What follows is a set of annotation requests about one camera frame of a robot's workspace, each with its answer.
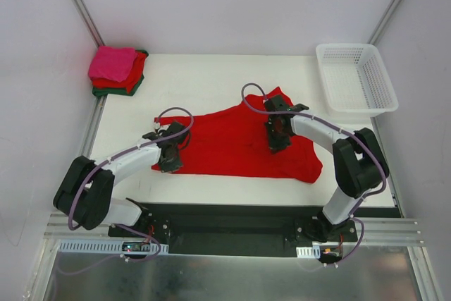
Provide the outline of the folded green t shirt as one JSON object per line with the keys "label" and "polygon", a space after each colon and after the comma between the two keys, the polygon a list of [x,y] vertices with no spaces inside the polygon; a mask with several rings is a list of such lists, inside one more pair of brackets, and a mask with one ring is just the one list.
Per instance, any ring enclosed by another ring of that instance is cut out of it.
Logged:
{"label": "folded green t shirt", "polygon": [[100,90],[98,88],[93,87],[92,85],[92,94],[96,97],[103,97],[106,96],[108,94],[116,94],[116,95],[122,95],[122,96],[133,96],[136,91],[140,88],[140,86],[142,85],[144,81],[144,77],[141,81],[139,81],[137,83],[137,85],[133,88],[132,92],[130,94],[127,94],[125,92],[125,90],[114,90],[114,89],[105,89],[105,90]]}

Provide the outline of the white plastic basket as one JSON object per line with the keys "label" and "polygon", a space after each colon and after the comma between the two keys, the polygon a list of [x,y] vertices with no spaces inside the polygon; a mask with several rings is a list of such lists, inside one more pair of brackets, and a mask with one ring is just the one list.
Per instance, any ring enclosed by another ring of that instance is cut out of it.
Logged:
{"label": "white plastic basket", "polygon": [[399,103],[378,49],[372,44],[316,47],[326,109],[337,121],[360,121],[394,112]]}

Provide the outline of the red t shirt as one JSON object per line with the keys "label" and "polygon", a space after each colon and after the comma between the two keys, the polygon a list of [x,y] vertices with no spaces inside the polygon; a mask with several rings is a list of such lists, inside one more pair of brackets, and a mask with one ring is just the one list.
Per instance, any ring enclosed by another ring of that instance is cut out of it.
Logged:
{"label": "red t shirt", "polygon": [[188,146],[180,151],[183,163],[176,175],[289,178],[315,183],[323,164],[311,140],[293,137],[291,145],[277,153],[268,147],[267,117],[244,103],[194,117]]}
{"label": "red t shirt", "polygon": [[105,89],[125,90],[127,94],[130,94],[133,88],[137,85],[137,83],[141,81],[144,77],[143,76],[144,64],[146,58],[149,55],[145,50],[137,50],[136,53],[137,56],[133,62],[129,75],[125,80],[116,82],[103,78],[94,79],[92,81],[93,87],[98,88],[100,90]]}

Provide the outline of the folded red t shirt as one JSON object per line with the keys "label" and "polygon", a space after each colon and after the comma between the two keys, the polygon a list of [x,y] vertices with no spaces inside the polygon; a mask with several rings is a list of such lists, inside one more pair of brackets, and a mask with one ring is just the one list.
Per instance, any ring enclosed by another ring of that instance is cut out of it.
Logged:
{"label": "folded red t shirt", "polygon": [[100,90],[105,89],[125,90],[127,94],[130,94],[133,88],[137,85],[137,83],[141,81],[144,77],[143,76],[144,64],[146,58],[149,55],[145,50],[137,50],[136,53],[137,56],[133,62],[129,75],[125,80],[116,82],[103,78],[94,79],[92,81],[93,87],[98,88]]}

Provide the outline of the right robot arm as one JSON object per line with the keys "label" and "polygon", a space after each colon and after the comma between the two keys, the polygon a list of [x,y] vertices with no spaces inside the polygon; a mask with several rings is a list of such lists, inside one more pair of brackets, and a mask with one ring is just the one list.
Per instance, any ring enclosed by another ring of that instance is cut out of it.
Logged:
{"label": "right robot arm", "polygon": [[368,128],[353,133],[343,130],[313,115],[303,104],[289,106],[280,95],[265,100],[264,109],[269,113],[265,127],[272,152],[283,151],[291,145],[291,137],[300,136],[332,154],[338,187],[302,230],[312,241],[334,240],[369,192],[386,184],[389,169],[376,136]]}

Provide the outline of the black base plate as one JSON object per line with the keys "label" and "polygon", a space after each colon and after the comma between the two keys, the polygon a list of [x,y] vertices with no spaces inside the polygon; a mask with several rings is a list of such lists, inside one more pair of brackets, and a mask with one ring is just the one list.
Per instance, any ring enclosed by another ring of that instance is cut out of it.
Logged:
{"label": "black base plate", "polygon": [[315,240],[357,241],[353,221],[319,224],[320,207],[146,203],[135,230],[151,233],[171,254],[295,257]]}

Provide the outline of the folded pink t shirt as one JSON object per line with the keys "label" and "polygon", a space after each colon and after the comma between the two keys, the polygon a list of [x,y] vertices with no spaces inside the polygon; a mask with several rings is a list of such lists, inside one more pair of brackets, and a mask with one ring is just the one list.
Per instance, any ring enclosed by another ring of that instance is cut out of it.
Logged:
{"label": "folded pink t shirt", "polygon": [[88,77],[122,82],[128,77],[136,57],[133,48],[100,46],[89,66]]}

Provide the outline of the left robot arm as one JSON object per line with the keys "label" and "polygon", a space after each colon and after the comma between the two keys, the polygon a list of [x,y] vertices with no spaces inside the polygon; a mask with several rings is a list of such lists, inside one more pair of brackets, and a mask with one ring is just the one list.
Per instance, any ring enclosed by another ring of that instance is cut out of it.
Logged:
{"label": "left robot arm", "polygon": [[97,226],[121,224],[135,237],[149,229],[149,212],[133,199],[116,199],[113,189],[144,168],[158,166],[164,173],[179,170],[180,149],[190,139],[190,128],[177,121],[167,128],[147,133],[127,149],[103,159],[75,158],[55,196],[53,206],[68,218],[71,230],[90,231]]}

